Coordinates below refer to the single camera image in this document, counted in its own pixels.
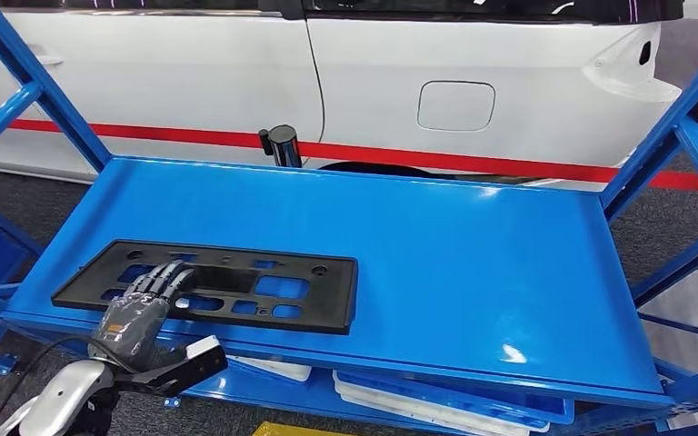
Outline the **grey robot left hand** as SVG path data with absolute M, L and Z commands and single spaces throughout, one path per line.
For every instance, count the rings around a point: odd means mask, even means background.
M 92 359 L 106 359 L 138 372 L 155 369 L 173 358 L 158 349 L 156 338 L 167 314 L 194 275 L 181 260 L 162 263 L 137 276 L 115 297 L 87 347 Z

